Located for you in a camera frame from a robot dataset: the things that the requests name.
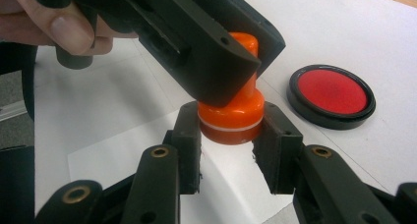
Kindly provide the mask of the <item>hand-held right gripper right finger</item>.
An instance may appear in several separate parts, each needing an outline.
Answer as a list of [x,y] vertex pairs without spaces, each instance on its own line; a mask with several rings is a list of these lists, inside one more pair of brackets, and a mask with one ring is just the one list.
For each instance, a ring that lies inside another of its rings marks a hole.
[[342,157],[303,135],[274,104],[265,104],[256,163],[274,195],[292,195],[300,224],[397,224]]

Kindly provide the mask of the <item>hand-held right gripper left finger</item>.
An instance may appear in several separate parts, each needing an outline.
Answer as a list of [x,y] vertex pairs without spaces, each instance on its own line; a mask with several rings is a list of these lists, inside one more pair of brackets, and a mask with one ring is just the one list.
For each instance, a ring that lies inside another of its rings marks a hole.
[[181,106],[163,143],[141,157],[120,224],[180,224],[180,196],[200,190],[202,153],[197,103]]

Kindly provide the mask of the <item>orange stamp cap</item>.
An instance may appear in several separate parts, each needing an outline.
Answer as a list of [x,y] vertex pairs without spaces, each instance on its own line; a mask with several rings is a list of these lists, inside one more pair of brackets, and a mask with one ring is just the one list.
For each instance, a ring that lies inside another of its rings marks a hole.
[[222,128],[201,119],[200,128],[209,140],[226,145],[237,145],[255,139],[261,132],[261,122],[262,120],[259,120],[241,128]]

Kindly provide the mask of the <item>orange stamp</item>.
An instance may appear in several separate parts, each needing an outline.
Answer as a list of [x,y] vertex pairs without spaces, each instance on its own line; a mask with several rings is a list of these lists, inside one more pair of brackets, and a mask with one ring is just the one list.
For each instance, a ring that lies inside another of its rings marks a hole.
[[198,103],[202,128],[220,133],[256,131],[264,117],[265,99],[256,88],[257,75],[253,74],[233,99],[224,107]]

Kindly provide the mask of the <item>white paper sheet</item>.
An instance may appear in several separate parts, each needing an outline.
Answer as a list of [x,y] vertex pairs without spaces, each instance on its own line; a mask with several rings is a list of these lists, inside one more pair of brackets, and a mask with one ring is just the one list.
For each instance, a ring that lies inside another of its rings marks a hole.
[[[90,179],[108,188],[136,172],[142,153],[162,142],[173,112],[68,155],[73,181]],[[181,197],[181,224],[298,224],[292,196],[274,196],[260,171],[253,145],[222,145],[202,138],[200,191]]]

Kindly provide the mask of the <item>white table mat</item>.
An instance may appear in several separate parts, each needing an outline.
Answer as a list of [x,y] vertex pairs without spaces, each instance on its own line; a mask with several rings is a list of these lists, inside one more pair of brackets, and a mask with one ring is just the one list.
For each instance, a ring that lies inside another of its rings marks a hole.
[[[388,193],[417,182],[417,9],[391,0],[246,0],[283,35],[286,46],[259,77],[307,144],[327,146],[367,184]],[[345,69],[377,100],[360,127],[334,131],[299,117],[286,89],[311,64]],[[60,66],[51,47],[39,49],[34,74],[35,202],[43,205],[73,182],[68,155],[177,112],[188,94],[135,39],[86,69]]]

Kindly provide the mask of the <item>metal floor rail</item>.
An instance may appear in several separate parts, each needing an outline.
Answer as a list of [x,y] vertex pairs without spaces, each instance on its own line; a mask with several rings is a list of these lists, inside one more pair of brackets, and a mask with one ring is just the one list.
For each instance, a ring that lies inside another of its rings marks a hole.
[[25,103],[17,101],[5,106],[0,107],[0,122],[21,116],[27,113],[27,108]]

